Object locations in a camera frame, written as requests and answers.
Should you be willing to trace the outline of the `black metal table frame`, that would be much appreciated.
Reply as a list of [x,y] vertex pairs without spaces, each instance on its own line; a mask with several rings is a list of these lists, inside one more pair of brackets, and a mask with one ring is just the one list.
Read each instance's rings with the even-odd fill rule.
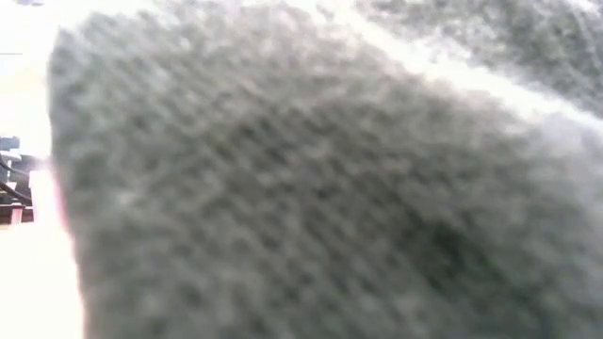
[[0,136],[0,228],[34,220],[29,173],[36,158],[16,136]]

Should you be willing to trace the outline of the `dark grey knit hat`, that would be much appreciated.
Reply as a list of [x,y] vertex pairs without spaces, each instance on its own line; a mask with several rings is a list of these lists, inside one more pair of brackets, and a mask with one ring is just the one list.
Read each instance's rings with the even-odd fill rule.
[[63,25],[85,339],[603,339],[603,0],[133,0]]

